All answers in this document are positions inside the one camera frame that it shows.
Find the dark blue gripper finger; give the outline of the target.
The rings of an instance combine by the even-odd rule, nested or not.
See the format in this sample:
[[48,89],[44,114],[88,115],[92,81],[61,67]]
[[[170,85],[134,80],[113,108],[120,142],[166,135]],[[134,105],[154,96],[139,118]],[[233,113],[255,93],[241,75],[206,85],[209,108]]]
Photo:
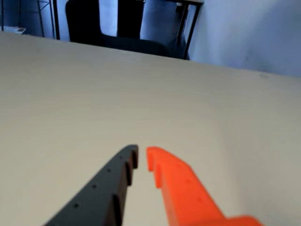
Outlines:
[[47,226],[120,226],[127,188],[138,167],[138,145],[128,145],[47,223]]

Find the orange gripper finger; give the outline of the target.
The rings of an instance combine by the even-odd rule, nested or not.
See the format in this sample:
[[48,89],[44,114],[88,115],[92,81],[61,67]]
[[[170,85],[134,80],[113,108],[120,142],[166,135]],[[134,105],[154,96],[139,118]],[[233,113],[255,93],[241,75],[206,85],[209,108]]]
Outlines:
[[148,170],[162,193],[171,226],[260,226],[251,216],[223,215],[193,169],[182,159],[155,146],[147,147]]

